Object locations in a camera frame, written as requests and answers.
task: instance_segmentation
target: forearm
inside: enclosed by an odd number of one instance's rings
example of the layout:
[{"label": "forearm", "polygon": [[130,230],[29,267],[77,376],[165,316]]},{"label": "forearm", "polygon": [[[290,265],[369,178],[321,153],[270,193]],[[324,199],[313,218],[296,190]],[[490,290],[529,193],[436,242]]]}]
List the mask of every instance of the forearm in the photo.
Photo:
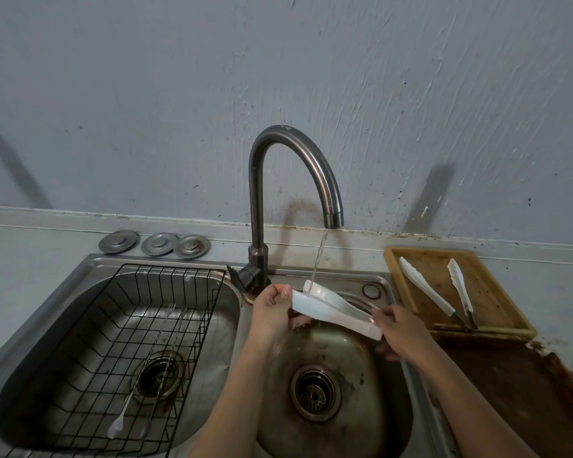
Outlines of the forearm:
[{"label": "forearm", "polygon": [[537,457],[439,346],[421,370],[435,390],[464,458]]},{"label": "forearm", "polygon": [[190,457],[249,458],[261,414],[269,348],[246,341]]}]

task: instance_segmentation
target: faucet spout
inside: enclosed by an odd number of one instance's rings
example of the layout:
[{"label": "faucet spout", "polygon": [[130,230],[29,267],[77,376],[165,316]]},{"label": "faucet spout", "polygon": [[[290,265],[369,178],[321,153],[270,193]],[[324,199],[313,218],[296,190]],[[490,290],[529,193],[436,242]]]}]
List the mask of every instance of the faucet spout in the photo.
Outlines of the faucet spout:
[{"label": "faucet spout", "polygon": [[261,273],[251,286],[260,292],[268,283],[267,246],[263,242],[263,159],[267,149],[275,143],[291,148],[310,171],[321,198],[325,228],[341,228],[344,213],[336,177],[318,146],[301,131],[286,125],[274,125],[262,131],[252,145],[249,159],[249,187],[251,189],[252,244],[249,247],[249,264]]}]

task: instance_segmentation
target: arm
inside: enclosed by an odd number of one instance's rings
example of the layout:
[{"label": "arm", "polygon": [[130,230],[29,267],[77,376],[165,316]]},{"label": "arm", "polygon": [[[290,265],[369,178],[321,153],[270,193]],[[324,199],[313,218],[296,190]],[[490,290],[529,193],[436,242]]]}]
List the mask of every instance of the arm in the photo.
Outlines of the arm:
[{"label": "arm", "polygon": [[271,353],[288,329],[310,321],[289,320],[292,300],[291,287],[284,284],[270,284],[255,300],[251,332],[190,458],[252,456]]},{"label": "arm", "polygon": [[373,316],[388,342],[378,352],[391,361],[405,358],[433,385],[463,456],[538,458],[437,345],[418,317],[396,305],[384,311],[374,309]]}]

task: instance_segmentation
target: dish rack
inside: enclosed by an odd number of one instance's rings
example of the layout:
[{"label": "dish rack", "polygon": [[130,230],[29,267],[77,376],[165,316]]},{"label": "dish rack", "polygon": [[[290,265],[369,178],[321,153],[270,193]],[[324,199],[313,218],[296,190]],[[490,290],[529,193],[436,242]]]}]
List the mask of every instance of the dish rack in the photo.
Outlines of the dish rack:
[{"label": "dish rack", "polygon": [[64,314],[80,315],[0,415],[0,457],[167,456],[224,278],[124,264],[88,303],[77,298]]}]

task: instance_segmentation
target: running water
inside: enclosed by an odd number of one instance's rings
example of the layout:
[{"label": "running water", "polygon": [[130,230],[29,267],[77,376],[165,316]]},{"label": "running water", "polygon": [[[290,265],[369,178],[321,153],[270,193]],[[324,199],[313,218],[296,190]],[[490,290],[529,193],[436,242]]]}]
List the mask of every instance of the running water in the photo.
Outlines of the running water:
[{"label": "running water", "polygon": [[310,287],[308,288],[308,294],[312,290],[312,285],[314,284],[314,278],[316,277],[316,269],[318,268],[318,263],[321,261],[322,249],[324,248],[324,242],[327,240],[329,235],[329,229],[325,228],[325,232],[322,235],[321,245],[318,247],[318,254],[316,254],[316,262],[314,262],[314,270],[312,272],[312,277],[310,279]]}]

